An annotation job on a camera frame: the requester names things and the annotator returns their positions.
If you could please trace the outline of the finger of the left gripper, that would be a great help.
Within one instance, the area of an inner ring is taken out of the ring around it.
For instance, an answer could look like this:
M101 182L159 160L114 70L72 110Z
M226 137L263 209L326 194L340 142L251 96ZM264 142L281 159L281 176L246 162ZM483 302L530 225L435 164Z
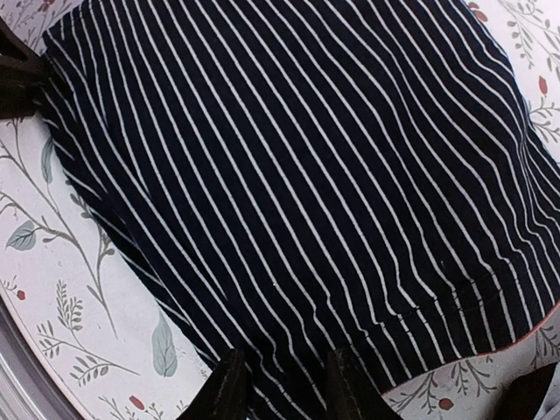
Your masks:
M35 96L48 74L43 58L1 20L1 119L33 116Z

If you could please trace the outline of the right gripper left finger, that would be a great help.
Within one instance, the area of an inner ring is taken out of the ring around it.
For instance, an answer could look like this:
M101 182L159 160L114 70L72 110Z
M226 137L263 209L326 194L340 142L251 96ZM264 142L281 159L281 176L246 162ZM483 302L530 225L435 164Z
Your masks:
M178 420L246 418L246 366L242 350L228 350Z

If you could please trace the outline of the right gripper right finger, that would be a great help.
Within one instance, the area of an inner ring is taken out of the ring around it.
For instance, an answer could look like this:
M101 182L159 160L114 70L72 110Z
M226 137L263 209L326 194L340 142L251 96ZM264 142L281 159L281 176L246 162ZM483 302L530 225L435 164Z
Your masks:
M335 350L326 363L326 418L401 420L367 378L352 351Z

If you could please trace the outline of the navy striped underwear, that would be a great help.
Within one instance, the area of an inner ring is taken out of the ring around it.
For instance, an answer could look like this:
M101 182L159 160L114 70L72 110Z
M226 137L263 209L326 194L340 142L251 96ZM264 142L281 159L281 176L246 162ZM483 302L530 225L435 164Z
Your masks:
M77 193L254 419L514 344L559 299L559 169L462 1L86 1L40 97Z

